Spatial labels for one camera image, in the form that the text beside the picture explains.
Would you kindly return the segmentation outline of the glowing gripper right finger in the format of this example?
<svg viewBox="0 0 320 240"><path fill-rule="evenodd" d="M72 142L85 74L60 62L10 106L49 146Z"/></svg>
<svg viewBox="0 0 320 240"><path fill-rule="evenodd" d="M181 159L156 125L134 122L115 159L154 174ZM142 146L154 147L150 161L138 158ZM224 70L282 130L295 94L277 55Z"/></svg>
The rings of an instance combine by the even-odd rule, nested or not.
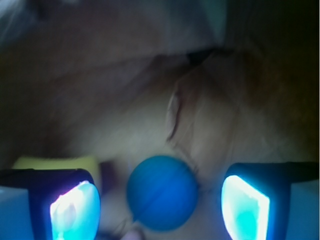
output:
<svg viewBox="0 0 320 240"><path fill-rule="evenodd" d="M319 163L235 163L220 202L233 240L318 240Z"/></svg>

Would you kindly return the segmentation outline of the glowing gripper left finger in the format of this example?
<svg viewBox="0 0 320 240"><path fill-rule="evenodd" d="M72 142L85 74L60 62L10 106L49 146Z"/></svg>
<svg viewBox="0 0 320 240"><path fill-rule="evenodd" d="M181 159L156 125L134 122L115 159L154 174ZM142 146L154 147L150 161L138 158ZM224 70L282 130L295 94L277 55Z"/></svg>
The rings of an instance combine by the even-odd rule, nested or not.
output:
<svg viewBox="0 0 320 240"><path fill-rule="evenodd" d="M99 191L84 169L0 172L2 240L94 240Z"/></svg>

